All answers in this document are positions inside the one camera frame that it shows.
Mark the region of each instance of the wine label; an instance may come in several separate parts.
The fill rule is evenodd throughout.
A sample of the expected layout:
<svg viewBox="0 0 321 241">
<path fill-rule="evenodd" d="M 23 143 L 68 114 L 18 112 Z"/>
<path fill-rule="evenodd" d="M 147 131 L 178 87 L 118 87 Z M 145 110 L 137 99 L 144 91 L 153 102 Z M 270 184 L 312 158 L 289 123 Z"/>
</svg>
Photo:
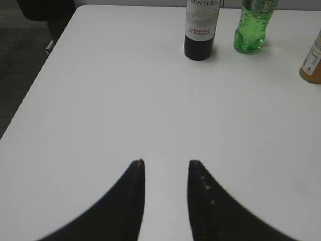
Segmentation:
<svg viewBox="0 0 321 241">
<path fill-rule="evenodd" d="M 315 40 L 309 54 L 303 62 L 302 69 L 308 75 L 312 75 L 321 61 L 321 32 Z"/>
<path fill-rule="evenodd" d="M 221 0 L 187 0 L 185 35 L 195 41 L 214 37 Z"/>
</svg>

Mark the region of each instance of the green plastic bottle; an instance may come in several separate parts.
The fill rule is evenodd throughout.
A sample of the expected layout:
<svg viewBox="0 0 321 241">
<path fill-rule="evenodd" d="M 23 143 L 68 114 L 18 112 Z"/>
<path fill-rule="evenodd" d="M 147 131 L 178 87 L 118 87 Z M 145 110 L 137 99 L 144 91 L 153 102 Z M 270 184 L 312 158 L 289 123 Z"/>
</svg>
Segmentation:
<svg viewBox="0 0 321 241">
<path fill-rule="evenodd" d="M 278 0 L 243 0 L 241 20 L 235 31 L 234 48 L 241 53 L 255 54 L 263 46 L 265 30 Z"/>
</svg>

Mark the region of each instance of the orange bottle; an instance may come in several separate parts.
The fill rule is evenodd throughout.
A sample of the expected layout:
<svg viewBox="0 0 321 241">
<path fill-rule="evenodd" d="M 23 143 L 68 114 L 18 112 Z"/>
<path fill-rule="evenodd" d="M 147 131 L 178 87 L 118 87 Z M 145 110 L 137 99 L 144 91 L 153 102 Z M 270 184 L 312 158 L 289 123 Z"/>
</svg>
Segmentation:
<svg viewBox="0 0 321 241">
<path fill-rule="evenodd" d="M 307 82 L 321 84 L 321 32 L 313 43 L 299 73 Z"/>
</svg>

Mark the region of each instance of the dark wine bottle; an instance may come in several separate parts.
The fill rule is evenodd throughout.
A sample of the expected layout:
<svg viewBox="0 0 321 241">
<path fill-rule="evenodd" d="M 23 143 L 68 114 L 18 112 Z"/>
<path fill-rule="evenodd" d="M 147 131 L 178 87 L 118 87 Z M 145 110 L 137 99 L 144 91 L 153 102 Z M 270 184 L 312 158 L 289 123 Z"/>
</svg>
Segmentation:
<svg viewBox="0 0 321 241">
<path fill-rule="evenodd" d="M 207 59 L 213 41 L 221 0 L 187 0 L 184 54 L 193 60 Z"/>
</svg>

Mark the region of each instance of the floor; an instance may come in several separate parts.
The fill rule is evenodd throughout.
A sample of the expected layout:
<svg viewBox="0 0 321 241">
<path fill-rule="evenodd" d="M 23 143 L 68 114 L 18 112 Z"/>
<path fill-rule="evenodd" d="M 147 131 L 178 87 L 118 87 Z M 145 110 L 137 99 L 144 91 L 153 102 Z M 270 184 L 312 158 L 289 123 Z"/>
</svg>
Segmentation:
<svg viewBox="0 0 321 241">
<path fill-rule="evenodd" d="M 27 20 L 15 0 L 0 0 L 0 138 L 47 59 L 44 22 Z"/>
</svg>

